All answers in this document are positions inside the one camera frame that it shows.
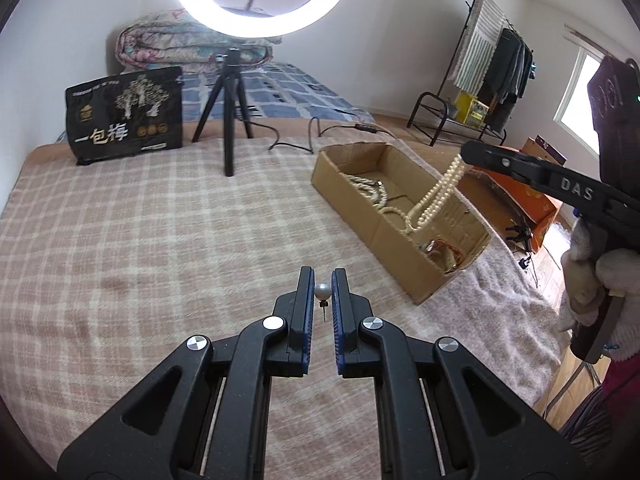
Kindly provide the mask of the right gloved hand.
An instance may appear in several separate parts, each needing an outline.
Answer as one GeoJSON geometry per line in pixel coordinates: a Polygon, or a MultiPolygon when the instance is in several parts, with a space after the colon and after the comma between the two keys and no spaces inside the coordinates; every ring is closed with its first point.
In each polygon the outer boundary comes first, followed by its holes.
{"type": "Polygon", "coordinates": [[[561,257],[565,292],[558,330],[592,325],[597,321],[604,292],[621,292],[622,312],[604,345],[604,354],[622,362],[639,353],[639,254],[618,248],[598,255],[601,245],[597,230],[579,219],[570,236],[570,249],[561,257]]]}

